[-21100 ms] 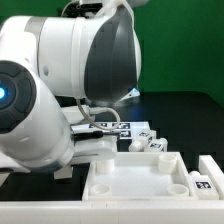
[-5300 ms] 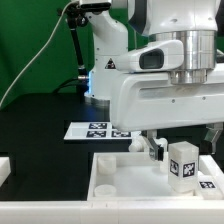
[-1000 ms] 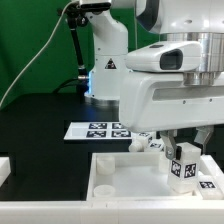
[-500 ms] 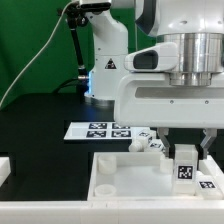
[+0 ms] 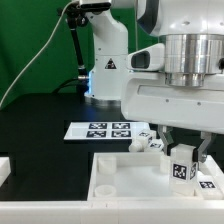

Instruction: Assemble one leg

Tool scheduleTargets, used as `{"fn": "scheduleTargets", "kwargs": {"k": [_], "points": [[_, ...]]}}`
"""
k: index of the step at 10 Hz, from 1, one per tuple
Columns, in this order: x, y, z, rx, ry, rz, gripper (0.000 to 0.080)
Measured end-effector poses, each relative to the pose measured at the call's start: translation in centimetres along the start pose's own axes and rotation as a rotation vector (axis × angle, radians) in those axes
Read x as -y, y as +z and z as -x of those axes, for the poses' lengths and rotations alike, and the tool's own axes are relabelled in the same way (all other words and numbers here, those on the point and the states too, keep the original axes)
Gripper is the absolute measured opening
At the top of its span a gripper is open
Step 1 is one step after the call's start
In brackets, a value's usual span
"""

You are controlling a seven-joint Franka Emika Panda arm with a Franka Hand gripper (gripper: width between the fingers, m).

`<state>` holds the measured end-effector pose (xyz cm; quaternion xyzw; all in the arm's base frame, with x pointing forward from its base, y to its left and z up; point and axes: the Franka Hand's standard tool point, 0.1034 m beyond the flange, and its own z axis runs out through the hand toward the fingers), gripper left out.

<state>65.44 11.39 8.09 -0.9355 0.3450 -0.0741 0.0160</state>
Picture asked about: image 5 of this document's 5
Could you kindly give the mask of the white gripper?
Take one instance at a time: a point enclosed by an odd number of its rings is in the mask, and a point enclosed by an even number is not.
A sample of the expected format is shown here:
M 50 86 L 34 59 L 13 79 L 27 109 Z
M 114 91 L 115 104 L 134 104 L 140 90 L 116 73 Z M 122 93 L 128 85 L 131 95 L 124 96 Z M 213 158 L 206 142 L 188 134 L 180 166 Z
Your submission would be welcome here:
M 167 156 L 173 143 L 172 127 L 205 131 L 192 155 L 199 168 L 215 133 L 224 134 L 224 75 L 207 75 L 202 87 L 176 87 L 166 85 L 162 73 L 131 73 L 123 84 L 121 111 L 128 120 L 158 124 Z

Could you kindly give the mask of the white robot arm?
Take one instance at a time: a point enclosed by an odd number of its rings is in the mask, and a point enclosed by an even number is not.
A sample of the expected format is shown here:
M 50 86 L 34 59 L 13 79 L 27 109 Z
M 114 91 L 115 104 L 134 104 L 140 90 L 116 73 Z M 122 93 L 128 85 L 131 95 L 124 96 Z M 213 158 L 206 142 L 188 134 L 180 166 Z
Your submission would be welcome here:
M 158 43 L 128 57 L 122 114 L 156 124 L 167 155 L 170 127 L 199 131 L 192 160 L 204 162 L 224 134 L 224 0 L 139 0 L 137 22 Z

